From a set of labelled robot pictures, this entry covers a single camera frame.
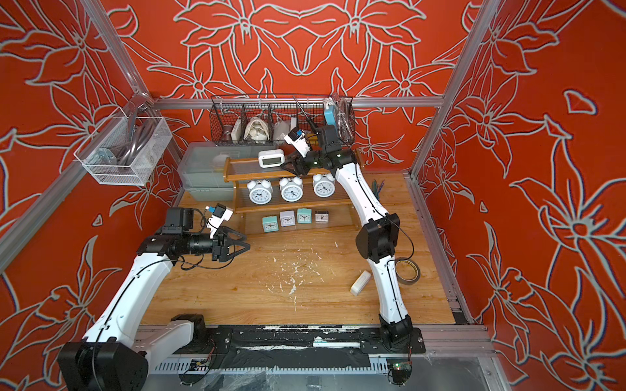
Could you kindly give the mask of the mint square alarm clock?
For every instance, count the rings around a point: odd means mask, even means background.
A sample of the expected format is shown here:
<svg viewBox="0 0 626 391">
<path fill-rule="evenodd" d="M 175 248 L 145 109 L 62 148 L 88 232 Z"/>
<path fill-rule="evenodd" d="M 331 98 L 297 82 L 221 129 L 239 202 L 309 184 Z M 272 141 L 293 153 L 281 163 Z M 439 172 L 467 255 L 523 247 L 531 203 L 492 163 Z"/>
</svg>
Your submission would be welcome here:
<svg viewBox="0 0 626 391">
<path fill-rule="evenodd" d="M 267 216 L 262 218 L 262 230 L 264 233 L 279 231 L 279 221 L 277 216 Z"/>
</svg>

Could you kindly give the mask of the white twin-bell clock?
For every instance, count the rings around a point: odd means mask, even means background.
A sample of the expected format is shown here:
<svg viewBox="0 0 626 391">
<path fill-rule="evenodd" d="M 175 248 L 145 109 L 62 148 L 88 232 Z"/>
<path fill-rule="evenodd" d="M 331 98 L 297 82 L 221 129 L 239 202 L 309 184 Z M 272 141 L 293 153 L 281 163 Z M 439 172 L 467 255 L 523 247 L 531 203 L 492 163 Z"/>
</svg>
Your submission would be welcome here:
<svg viewBox="0 0 626 391">
<path fill-rule="evenodd" d="M 249 200 L 255 205 L 266 205 L 272 201 L 273 187 L 267 180 L 253 180 L 246 185 L 249 191 Z"/>
<path fill-rule="evenodd" d="M 303 197 L 303 180 L 299 177 L 283 178 L 279 182 L 280 195 L 286 202 L 298 202 Z"/>
<path fill-rule="evenodd" d="M 320 198 L 329 198 L 336 191 L 335 178 L 332 174 L 315 174 L 312 185 L 314 194 Z"/>
</svg>

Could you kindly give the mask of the white square alarm clock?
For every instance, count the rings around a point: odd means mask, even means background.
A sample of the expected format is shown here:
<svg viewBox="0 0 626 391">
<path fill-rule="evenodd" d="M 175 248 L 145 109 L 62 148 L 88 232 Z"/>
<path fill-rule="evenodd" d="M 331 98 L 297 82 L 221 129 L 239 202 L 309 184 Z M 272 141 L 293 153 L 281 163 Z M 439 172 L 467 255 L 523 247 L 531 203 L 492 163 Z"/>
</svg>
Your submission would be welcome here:
<svg viewBox="0 0 626 391">
<path fill-rule="evenodd" d="M 297 223 L 295 212 L 293 210 L 281 211 L 279 218 L 281 227 L 295 226 Z"/>
</svg>

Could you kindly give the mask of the white twin-bell clock front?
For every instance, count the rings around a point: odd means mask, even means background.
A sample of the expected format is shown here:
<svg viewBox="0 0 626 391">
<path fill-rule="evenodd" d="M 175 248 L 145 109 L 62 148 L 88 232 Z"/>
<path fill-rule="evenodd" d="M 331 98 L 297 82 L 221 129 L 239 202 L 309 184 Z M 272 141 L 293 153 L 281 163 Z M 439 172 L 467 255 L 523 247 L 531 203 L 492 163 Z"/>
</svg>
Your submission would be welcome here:
<svg viewBox="0 0 626 391">
<path fill-rule="evenodd" d="M 246 185 L 249 191 L 249 200 L 255 205 L 266 205 L 272 201 L 273 187 L 267 180 L 253 180 Z"/>
</svg>

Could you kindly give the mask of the white digital clock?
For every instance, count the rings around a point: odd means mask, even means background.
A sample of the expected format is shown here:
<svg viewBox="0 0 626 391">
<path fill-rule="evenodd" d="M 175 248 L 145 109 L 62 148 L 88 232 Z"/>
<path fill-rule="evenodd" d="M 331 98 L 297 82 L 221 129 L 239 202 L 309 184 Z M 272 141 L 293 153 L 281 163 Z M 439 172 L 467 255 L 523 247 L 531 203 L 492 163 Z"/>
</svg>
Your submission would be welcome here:
<svg viewBox="0 0 626 391">
<path fill-rule="evenodd" d="M 280 148 L 260 151 L 258 154 L 258 162 L 262 169 L 280 167 L 285 163 L 285 152 Z"/>
</svg>

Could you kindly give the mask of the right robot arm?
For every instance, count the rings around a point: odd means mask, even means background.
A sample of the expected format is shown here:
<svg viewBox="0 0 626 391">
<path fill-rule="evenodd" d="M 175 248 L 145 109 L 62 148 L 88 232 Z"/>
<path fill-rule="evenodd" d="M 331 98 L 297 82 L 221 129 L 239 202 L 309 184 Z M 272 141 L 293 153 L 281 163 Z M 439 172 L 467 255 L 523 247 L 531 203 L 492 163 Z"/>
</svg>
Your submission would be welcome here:
<svg viewBox="0 0 626 391">
<path fill-rule="evenodd" d="M 413 325 L 396 275 L 399 216 L 389 213 L 375 197 L 355 153 L 344 144 L 333 125 L 317 127 L 314 132 L 318 138 L 317 150 L 311 148 L 303 131 L 290 130 L 285 141 L 295 152 L 285 161 L 283 169 L 298 177 L 309 174 L 314 168 L 327 169 L 347 193 L 361 222 L 356 247 L 370 265 L 378 292 L 382 343 L 390 351 L 407 350 Z"/>
</svg>

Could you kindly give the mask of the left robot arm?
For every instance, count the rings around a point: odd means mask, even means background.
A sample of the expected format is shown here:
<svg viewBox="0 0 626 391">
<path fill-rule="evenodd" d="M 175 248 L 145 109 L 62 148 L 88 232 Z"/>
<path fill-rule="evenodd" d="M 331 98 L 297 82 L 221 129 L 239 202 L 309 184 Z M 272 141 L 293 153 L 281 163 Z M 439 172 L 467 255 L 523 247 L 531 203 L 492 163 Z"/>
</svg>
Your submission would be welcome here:
<svg viewBox="0 0 626 391">
<path fill-rule="evenodd" d="M 201 267 L 200 262 L 186 262 L 187 255 L 210 255 L 226 267 L 250 249 L 246 236 L 225 224 L 232 209 L 222 204 L 207 207 L 200 231 L 193 229 L 196 212 L 168 209 L 164 226 L 140 244 L 104 313 L 81 340 L 64 344 L 57 363 L 69 390 L 140 390 L 150 371 L 177 350 L 215 346 L 199 314 L 178 315 L 146 340 L 135 340 L 150 302 L 175 265 L 183 264 L 186 271 Z"/>
</svg>

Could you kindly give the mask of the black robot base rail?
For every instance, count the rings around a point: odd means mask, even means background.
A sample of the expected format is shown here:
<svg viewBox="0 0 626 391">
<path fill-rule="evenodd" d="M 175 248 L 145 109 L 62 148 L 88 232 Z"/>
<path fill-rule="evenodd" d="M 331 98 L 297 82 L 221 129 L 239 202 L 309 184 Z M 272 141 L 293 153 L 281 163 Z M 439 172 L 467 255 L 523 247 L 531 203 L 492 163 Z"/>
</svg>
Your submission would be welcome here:
<svg viewBox="0 0 626 391">
<path fill-rule="evenodd" d="M 204 371 L 370 371 L 425 353 L 420 329 L 396 345 L 379 327 L 341 325 L 228 325 L 209 327 L 205 342 L 193 342 L 166 360 L 180 374 Z"/>
</svg>

